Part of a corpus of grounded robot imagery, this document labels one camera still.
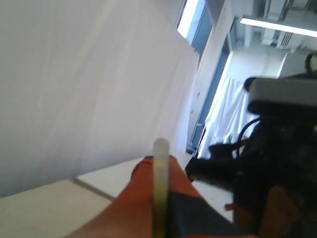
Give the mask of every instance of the ceiling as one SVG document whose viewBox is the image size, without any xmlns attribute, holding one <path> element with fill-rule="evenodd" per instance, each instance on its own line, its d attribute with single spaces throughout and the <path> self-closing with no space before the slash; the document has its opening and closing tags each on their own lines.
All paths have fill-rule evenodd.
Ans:
<svg viewBox="0 0 317 238">
<path fill-rule="evenodd" d="M 236 37 L 237 39 L 244 41 L 254 41 L 254 34 L 262 35 L 263 38 L 264 28 L 252 27 L 251 30 L 249 26 L 246 27 L 245 25 L 240 24 L 239 19 L 241 19 L 243 15 L 261 18 L 265 17 L 273 20 L 284 20 L 290 9 L 304 9 L 310 11 L 311 14 L 317 14 L 317 1 L 315 0 L 232 0 L 231 4 L 233 14 L 237 18 Z M 303 37 L 299 48 L 317 51 L 317 38 Z"/>
</svg>

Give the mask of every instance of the white fabric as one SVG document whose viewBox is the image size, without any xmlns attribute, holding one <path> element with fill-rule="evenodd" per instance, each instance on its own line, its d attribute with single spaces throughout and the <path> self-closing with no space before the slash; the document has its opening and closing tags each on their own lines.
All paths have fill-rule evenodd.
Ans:
<svg viewBox="0 0 317 238">
<path fill-rule="evenodd" d="M 199 157 L 209 158 L 208 147 L 224 142 L 228 135 L 237 138 L 246 123 L 256 118 L 247 112 L 248 94 L 243 89 L 244 82 L 227 78 L 221 80 L 217 88 L 211 109 L 206 117 L 206 132 L 202 139 Z M 244 135 L 250 136 L 253 126 Z"/>
<path fill-rule="evenodd" d="M 184 151 L 198 55 L 151 0 L 0 2 L 0 196 Z"/>
</svg>

